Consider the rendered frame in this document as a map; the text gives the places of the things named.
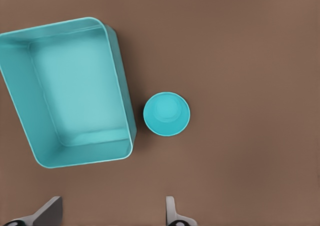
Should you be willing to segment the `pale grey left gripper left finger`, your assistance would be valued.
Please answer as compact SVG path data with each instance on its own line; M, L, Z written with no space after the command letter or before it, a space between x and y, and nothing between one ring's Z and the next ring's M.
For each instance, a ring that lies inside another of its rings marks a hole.
M63 219L63 198L54 196L35 213L13 219L3 226L60 226Z

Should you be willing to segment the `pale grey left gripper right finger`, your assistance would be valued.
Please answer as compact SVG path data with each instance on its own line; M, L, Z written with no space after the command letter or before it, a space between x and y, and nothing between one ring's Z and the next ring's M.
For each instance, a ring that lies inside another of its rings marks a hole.
M173 196L166 196L165 206L166 226L198 226L198 223L194 219L177 213Z

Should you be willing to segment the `teal cup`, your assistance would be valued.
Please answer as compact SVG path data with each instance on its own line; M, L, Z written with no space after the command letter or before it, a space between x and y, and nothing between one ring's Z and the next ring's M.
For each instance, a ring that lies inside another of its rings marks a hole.
M191 110L187 101L179 94L159 92L146 102L143 119L154 134L171 137L186 129L191 119Z

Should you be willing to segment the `teal rectangular box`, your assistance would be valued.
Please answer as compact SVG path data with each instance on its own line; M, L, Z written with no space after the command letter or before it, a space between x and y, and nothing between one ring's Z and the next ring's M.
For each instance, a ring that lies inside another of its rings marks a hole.
M39 165L131 155L137 127L110 26L84 17L1 33L0 71Z

